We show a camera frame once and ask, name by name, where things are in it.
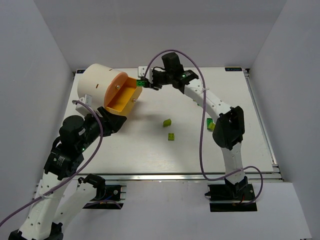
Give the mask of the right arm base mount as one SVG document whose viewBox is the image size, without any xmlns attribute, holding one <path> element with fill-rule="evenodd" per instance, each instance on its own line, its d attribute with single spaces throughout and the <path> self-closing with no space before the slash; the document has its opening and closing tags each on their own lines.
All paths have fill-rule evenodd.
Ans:
<svg viewBox="0 0 320 240">
<path fill-rule="evenodd" d="M 241 190 L 237 196 L 225 184 L 208 185 L 208 192 L 204 196 L 209 200 L 212 213 L 257 212 L 254 200 L 255 192 L 252 184 Z"/>
</svg>

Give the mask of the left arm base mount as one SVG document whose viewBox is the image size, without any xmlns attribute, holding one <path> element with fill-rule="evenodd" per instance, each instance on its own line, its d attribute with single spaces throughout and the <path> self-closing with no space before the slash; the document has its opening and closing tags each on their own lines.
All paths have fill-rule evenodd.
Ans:
<svg viewBox="0 0 320 240">
<path fill-rule="evenodd" d="M 79 177 L 77 181 L 77 189 L 84 183 L 89 183 L 96 189 L 95 197 L 86 203 L 83 209 L 120 210 L 123 207 L 127 192 L 126 185 L 107 183 L 105 179 L 94 174 Z"/>
</svg>

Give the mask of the cream cylindrical sorting container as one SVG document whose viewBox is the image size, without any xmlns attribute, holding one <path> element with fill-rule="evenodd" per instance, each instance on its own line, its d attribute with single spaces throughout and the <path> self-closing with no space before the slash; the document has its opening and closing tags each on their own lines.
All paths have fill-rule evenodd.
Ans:
<svg viewBox="0 0 320 240">
<path fill-rule="evenodd" d="M 101 64 L 90 65 L 79 78 L 77 95 L 91 96 L 91 108 L 107 107 L 128 79 L 128 74 Z"/>
</svg>

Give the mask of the green three-stud lego plate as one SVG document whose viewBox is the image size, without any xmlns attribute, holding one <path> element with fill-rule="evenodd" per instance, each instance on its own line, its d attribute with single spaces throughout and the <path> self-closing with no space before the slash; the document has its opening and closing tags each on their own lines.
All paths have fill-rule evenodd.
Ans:
<svg viewBox="0 0 320 240">
<path fill-rule="evenodd" d="M 136 80 L 136 86 L 146 88 L 148 86 L 148 82 L 146 80 Z"/>
</svg>

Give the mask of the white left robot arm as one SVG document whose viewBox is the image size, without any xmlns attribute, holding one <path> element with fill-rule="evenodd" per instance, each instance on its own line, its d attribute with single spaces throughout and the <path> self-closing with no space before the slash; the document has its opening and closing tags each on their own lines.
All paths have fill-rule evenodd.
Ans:
<svg viewBox="0 0 320 240">
<path fill-rule="evenodd" d="M 91 200 L 104 201 L 106 181 L 95 174 L 80 178 L 75 193 L 60 204 L 64 192 L 84 161 L 84 151 L 96 140 L 117 133 L 127 118 L 102 106 L 82 117 L 67 117 L 44 165 L 39 200 L 34 200 L 22 226 L 10 233 L 10 240 L 61 240 L 71 221 Z"/>
</svg>

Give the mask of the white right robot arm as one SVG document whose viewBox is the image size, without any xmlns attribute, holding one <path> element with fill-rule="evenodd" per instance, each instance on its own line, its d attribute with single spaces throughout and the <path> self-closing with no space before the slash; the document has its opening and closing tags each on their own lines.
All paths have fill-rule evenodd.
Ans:
<svg viewBox="0 0 320 240">
<path fill-rule="evenodd" d="M 222 151 L 225 166 L 223 180 L 235 198 L 248 185 L 241 153 L 245 133 L 244 111 L 240 106 L 233 107 L 212 93 L 200 69 L 196 72 L 185 70 L 179 59 L 180 54 L 181 51 L 175 49 L 158 53 L 164 70 L 152 71 L 147 87 L 159 90 L 164 85 L 171 85 L 196 101 L 202 107 L 201 132 L 204 131 L 206 115 L 212 118 L 215 125 L 212 138 Z"/>
</svg>

